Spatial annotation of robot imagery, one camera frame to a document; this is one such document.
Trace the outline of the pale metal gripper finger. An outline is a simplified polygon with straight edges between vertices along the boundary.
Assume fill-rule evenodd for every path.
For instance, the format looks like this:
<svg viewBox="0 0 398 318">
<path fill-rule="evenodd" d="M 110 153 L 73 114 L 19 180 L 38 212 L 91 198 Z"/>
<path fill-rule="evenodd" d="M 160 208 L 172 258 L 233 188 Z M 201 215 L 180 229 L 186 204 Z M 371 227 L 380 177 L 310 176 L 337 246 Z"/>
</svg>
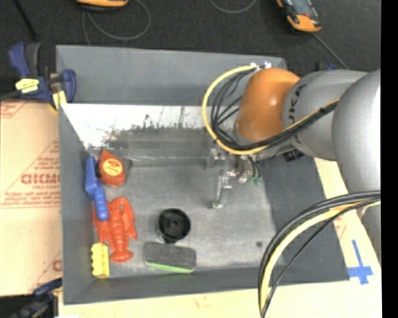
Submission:
<svg viewBox="0 0 398 318">
<path fill-rule="evenodd" d="M 221 190 L 220 190 L 220 206 L 224 207 L 228 204 L 230 193 L 232 191 L 232 182 L 230 175 L 224 174 L 221 176 Z"/>
<path fill-rule="evenodd" d="M 222 206 L 221 204 L 222 189 L 223 189 L 223 177 L 219 176 L 216 181 L 215 199 L 212 202 L 212 207 L 214 209 L 220 208 Z"/>
</svg>

